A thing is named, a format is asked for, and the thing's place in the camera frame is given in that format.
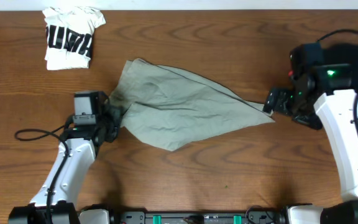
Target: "white wall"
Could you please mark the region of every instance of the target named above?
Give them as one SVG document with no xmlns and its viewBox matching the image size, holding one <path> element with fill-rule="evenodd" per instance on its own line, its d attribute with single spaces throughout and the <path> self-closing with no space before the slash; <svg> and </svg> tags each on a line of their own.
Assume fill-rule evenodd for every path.
<svg viewBox="0 0 358 224">
<path fill-rule="evenodd" d="M 92 6 L 105 10 L 358 9 L 358 0 L 0 0 L 0 11 Z"/>
</svg>

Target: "wooden table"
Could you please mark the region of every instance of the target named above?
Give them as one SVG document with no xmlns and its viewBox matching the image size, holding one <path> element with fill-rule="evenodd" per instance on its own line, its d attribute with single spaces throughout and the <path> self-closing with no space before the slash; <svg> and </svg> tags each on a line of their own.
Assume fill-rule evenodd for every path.
<svg viewBox="0 0 358 224">
<path fill-rule="evenodd" d="M 19 142 L 22 128 L 52 130 L 73 112 L 73 93 L 118 83 L 126 60 L 185 68 L 264 102 L 288 86 L 288 53 L 338 28 L 358 29 L 358 11 L 106 11 L 90 69 L 47 71 L 41 12 L 0 12 L 0 223 L 27 205 L 57 154 L 57 141 Z M 333 40 L 358 41 L 353 35 Z M 264 124 L 193 142 L 175 152 L 123 129 L 102 146 L 77 208 L 246 210 L 297 202 L 341 202 L 326 133 L 275 114 Z"/>
</svg>

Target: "green-gray fabric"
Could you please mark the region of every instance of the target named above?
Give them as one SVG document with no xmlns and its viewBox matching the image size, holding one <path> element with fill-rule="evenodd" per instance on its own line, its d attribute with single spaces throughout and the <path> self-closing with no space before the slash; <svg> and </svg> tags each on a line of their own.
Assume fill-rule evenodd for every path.
<svg viewBox="0 0 358 224">
<path fill-rule="evenodd" d="M 263 104 L 242 100 L 194 73 L 141 59 L 127 61 L 111 103 L 124 108 L 122 126 L 169 151 L 248 126 L 274 122 Z"/>
</svg>

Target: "folded white cloth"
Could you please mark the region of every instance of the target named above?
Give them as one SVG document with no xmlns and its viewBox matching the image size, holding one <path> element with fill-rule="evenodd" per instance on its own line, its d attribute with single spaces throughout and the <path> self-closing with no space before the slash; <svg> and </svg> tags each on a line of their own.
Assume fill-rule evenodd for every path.
<svg viewBox="0 0 358 224">
<path fill-rule="evenodd" d="M 237 129 L 274 122 L 263 105 L 239 98 L 229 89 L 179 68 L 127 61 L 111 103 L 137 139 L 174 151 L 186 143 Z"/>
<path fill-rule="evenodd" d="M 106 23 L 103 14 L 90 7 L 47 8 L 48 70 L 88 68 L 95 28 Z"/>
</svg>

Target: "green light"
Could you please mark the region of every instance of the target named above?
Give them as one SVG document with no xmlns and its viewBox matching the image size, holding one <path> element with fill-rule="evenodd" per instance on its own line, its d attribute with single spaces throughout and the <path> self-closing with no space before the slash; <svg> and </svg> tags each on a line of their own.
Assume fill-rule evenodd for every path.
<svg viewBox="0 0 358 224">
<path fill-rule="evenodd" d="M 334 71 L 334 70 L 328 70 L 328 71 L 327 71 L 327 74 L 328 74 L 329 76 L 333 76 L 333 75 L 335 74 L 335 71 Z"/>
</svg>

